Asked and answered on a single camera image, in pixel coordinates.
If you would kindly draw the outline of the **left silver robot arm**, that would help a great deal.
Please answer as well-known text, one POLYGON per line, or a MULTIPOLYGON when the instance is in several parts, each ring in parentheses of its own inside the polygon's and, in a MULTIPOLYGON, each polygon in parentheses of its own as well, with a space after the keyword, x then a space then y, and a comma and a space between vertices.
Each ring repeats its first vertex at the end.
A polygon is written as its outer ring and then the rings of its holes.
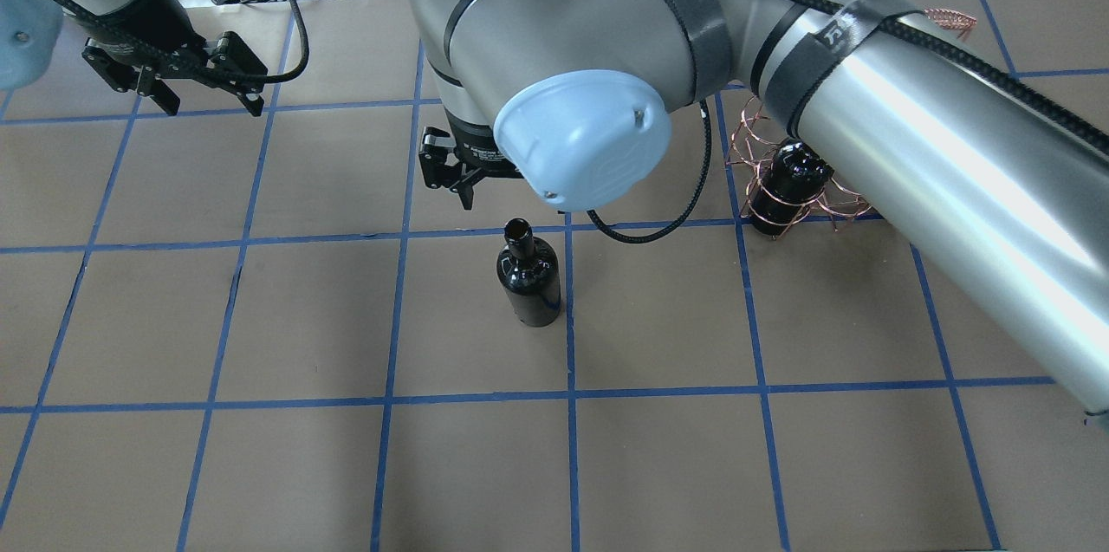
POLYGON ((116 93, 149 98, 174 116, 181 101, 169 81, 195 81, 234 95, 253 116, 264 108, 264 62, 235 32, 200 35, 179 0, 1 0, 1 7, 6 90, 43 78, 70 19, 87 30, 82 60, 116 93))

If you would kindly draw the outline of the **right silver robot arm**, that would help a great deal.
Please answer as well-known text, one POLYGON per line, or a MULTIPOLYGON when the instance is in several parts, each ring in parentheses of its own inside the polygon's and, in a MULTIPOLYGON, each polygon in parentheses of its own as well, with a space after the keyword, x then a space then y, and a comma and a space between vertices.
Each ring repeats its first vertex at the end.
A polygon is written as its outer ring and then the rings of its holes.
POLYGON ((411 0, 444 105, 554 209, 649 176, 732 81, 1106 425, 1106 134, 910 0, 411 0))

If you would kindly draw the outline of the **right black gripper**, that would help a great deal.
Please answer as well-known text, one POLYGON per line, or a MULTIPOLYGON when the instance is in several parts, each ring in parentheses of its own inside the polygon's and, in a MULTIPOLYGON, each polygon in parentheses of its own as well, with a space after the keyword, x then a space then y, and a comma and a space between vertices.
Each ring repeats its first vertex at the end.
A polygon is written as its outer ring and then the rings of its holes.
POLYGON ((442 103, 448 131, 425 127, 418 163, 429 190, 448 190, 459 197, 462 209, 474 209, 474 188, 484 178, 523 178, 496 146, 492 127, 484 117, 460 116, 442 103))

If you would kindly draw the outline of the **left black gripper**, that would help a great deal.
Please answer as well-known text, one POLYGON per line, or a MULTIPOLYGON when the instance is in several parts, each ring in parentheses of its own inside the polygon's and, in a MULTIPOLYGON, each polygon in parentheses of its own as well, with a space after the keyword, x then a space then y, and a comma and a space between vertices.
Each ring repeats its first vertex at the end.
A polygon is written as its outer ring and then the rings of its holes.
MULTIPOLYGON (((233 94, 250 116, 261 116, 264 83, 246 81, 246 78, 268 75, 269 71, 237 32, 225 31, 214 39, 199 35, 179 0, 131 0, 101 19, 167 54, 179 52, 199 65, 215 69, 216 75, 199 75, 199 83, 233 94)), ((146 65, 163 68, 166 73, 173 70, 172 67, 131 45, 116 32, 87 23, 81 27, 88 33, 81 55, 108 86, 116 93, 136 93, 139 98, 151 99, 166 116, 177 116, 181 99, 146 65)))

